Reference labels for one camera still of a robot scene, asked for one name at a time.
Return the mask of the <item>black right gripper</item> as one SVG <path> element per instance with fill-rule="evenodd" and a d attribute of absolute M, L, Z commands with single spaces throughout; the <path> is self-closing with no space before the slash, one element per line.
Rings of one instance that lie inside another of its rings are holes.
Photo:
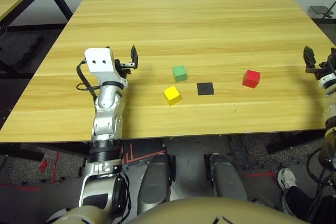
<path fill-rule="evenodd" d="M 327 62 L 322 62 L 319 64 L 321 68 L 316 68 L 316 60 L 314 57 L 314 52 L 309 46 L 305 46 L 303 50 L 303 59 L 306 64 L 306 73 L 312 73 L 315 76 L 316 80 L 320 80 L 321 78 L 333 74 L 335 76 L 335 70 L 333 70 Z M 331 48 L 330 54 L 331 63 L 335 63 L 336 61 L 336 48 Z"/>

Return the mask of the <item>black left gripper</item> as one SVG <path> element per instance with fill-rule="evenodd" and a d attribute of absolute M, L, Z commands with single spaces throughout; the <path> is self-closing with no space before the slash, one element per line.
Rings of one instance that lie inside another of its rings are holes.
<path fill-rule="evenodd" d="M 131 48 L 131 59 L 132 62 L 127 63 L 121 63 L 119 59 L 114 60 L 115 69 L 120 77 L 126 78 L 128 74 L 131 74 L 131 69 L 138 68 L 139 59 L 135 45 Z"/>

